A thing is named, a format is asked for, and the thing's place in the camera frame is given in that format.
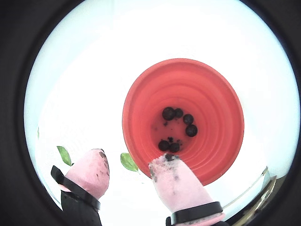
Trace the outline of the pink-covered gripper finger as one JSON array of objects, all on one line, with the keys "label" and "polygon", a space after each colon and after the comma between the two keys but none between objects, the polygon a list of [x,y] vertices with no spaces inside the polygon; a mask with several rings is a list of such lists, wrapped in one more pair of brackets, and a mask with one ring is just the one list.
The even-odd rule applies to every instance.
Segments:
[{"label": "pink-covered gripper finger", "polygon": [[149,163],[149,170],[158,197],[171,212],[167,226],[223,225],[221,204],[179,156],[164,154]]},{"label": "pink-covered gripper finger", "polygon": [[51,176],[61,190],[61,206],[74,226],[100,226],[99,199],[109,187],[110,169],[103,149],[91,149],[64,175],[53,166]]}]

